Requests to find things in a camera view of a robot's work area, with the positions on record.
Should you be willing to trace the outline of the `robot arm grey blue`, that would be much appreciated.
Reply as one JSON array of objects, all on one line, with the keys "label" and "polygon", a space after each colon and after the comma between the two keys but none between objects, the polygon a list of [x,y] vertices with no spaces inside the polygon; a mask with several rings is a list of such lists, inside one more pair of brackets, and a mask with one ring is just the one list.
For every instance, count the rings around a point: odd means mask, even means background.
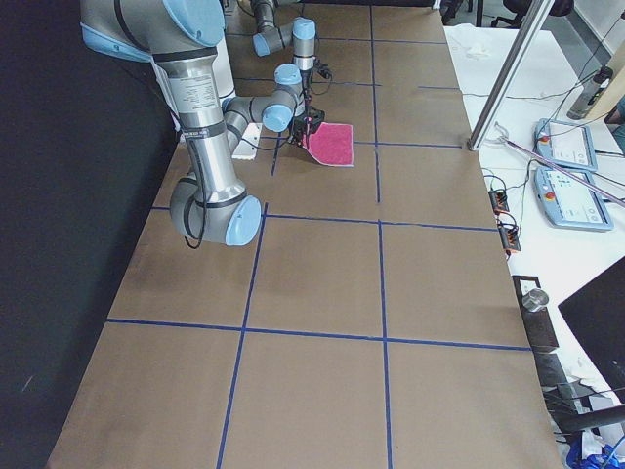
[{"label": "robot arm grey blue", "polygon": [[253,0],[250,2],[257,32],[253,45],[259,57],[269,56],[288,47],[293,49],[293,64],[304,77],[309,77],[315,63],[316,25],[311,19],[297,17],[284,25],[275,24],[278,8],[296,1]]},{"label": "robot arm grey blue", "polygon": [[170,215],[187,239],[228,246],[249,243],[261,221],[260,201],[235,174],[232,155],[249,125],[279,133],[303,121],[305,79],[314,65],[316,26],[302,17],[277,27],[276,1],[251,4],[258,56],[292,47],[293,60],[274,73],[268,96],[233,90],[220,1],[83,1],[81,28],[92,50],[126,61],[153,63],[167,77],[162,89],[174,106],[191,161],[175,186]]}]

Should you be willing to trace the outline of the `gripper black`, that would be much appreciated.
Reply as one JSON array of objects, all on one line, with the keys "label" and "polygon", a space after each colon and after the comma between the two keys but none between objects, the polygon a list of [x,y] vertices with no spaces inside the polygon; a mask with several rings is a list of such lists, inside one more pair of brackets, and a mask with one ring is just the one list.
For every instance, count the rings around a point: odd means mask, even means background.
[{"label": "gripper black", "polygon": [[301,147],[309,133],[307,116],[296,116],[290,129],[290,143],[296,147]]}]

